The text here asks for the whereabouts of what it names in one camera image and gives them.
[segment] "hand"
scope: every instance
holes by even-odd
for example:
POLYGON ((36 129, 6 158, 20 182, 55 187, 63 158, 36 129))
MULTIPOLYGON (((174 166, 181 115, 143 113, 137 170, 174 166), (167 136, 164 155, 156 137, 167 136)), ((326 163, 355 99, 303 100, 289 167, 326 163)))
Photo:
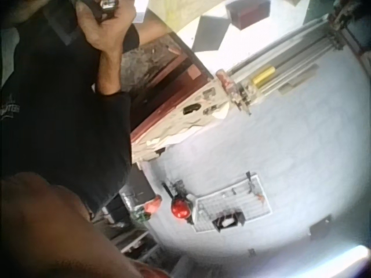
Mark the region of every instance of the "hand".
POLYGON ((123 39, 136 15, 134 0, 119 0, 115 17, 100 24, 81 1, 76 4, 76 13, 78 24, 93 47, 107 54, 122 54, 123 39))

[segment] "man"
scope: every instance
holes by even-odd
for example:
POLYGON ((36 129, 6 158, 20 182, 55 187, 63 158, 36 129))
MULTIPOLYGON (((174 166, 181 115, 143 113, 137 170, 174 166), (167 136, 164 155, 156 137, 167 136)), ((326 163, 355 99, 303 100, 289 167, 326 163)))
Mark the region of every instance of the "man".
POLYGON ((101 24, 82 2, 76 10, 85 37, 68 46, 38 12, 19 28, 1 91, 2 254, 17 277, 165 277, 124 258, 90 223, 131 166, 119 77, 124 39, 142 41, 133 1, 101 24))

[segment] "fabric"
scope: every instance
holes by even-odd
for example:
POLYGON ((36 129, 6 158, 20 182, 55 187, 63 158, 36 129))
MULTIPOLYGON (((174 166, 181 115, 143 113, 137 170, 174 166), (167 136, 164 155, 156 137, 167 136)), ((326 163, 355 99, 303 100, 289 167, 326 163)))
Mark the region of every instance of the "fabric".
MULTIPOLYGON (((83 34, 66 46, 41 11, 19 34, 14 72, 1 90, 1 177, 38 173, 96 213, 131 167, 130 97, 92 90, 100 53, 83 34)), ((125 41, 126 51, 139 45, 134 27, 125 41)))

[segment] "skin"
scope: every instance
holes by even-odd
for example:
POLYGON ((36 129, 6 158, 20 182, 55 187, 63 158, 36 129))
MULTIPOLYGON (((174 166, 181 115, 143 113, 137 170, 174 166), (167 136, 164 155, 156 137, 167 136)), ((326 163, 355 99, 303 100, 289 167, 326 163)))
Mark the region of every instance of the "skin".
MULTIPOLYGON (((133 3, 120 0, 115 19, 102 24, 97 24, 85 4, 77 4, 86 39, 101 50, 97 80, 101 94, 120 91, 122 42, 135 17, 133 3)), ((77 195, 50 185, 35 173, 19 173, 1 181, 1 217, 2 244, 28 277, 63 262, 87 266, 99 277, 167 277, 125 258, 90 223, 77 195)))

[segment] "fluorescent light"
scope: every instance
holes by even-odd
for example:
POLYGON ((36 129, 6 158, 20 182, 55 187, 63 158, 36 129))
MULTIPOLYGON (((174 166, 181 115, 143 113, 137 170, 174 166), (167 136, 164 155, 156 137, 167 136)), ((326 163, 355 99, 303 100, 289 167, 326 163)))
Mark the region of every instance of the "fluorescent light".
POLYGON ((306 272, 298 278, 331 278, 349 268, 355 262, 370 258, 370 250, 365 246, 357 246, 327 263, 306 272))

